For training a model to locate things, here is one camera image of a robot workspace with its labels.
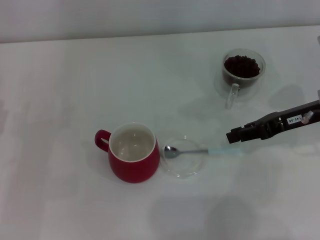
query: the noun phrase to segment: red beans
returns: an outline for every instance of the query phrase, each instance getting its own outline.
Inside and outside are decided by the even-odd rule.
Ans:
[[[252,78],[260,73],[260,68],[255,59],[247,56],[232,56],[224,63],[229,73],[240,78]]]

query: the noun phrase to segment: metal spoon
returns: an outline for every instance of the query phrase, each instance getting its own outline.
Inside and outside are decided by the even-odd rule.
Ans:
[[[238,153],[240,151],[239,148],[208,148],[208,149],[198,149],[198,150],[188,150],[188,151],[179,151],[177,148],[173,146],[165,146],[164,147],[164,157],[166,159],[174,159],[178,157],[180,154],[209,154],[209,155],[218,155],[218,154],[226,154],[226,153]]]

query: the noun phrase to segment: white table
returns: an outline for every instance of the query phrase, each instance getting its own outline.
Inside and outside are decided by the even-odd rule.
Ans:
[[[208,147],[318,99],[320,26],[0,44],[1,240],[316,240],[320,124],[241,142],[181,180],[117,179],[97,130],[141,122],[159,143]],[[255,95],[225,110],[225,52],[266,61]]]

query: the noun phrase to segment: white wall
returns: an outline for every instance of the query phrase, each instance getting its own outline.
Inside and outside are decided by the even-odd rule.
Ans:
[[[0,43],[320,24],[320,0],[0,0]]]

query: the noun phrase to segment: mug rim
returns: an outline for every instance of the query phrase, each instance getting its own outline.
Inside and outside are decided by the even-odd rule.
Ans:
[[[128,125],[139,125],[139,126],[143,126],[143,127],[145,127],[146,129],[148,129],[148,130],[152,133],[152,136],[153,136],[153,147],[152,147],[151,151],[150,151],[145,157],[143,157],[143,158],[141,158],[141,159],[138,159],[138,160],[135,160],[135,161],[127,161],[127,160],[121,159],[120,157],[118,157],[118,156],[114,153],[114,151],[113,151],[112,148],[111,148],[111,143],[112,143],[112,139],[113,139],[114,133],[116,133],[119,129],[121,129],[121,128],[125,127],[125,126],[128,126]],[[111,133],[110,138],[109,138],[109,150],[110,150],[110,152],[112,153],[112,155],[113,155],[114,157],[116,157],[118,160],[120,160],[120,161],[122,161],[122,162],[125,162],[125,163],[137,163],[137,162],[141,162],[142,160],[145,160],[146,158],[148,158],[148,157],[152,154],[152,152],[155,150],[156,143],[157,143],[156,135],[154,134],[154,132],[153,132],[149,127],[147,127],[147,126],[146,126],[145,124],[143,124],[143,123],[139,123],[139,122],[132,121],[132,122],[124,123],[124,124],[116,127],[115,130],[113,130],[113,132]]]

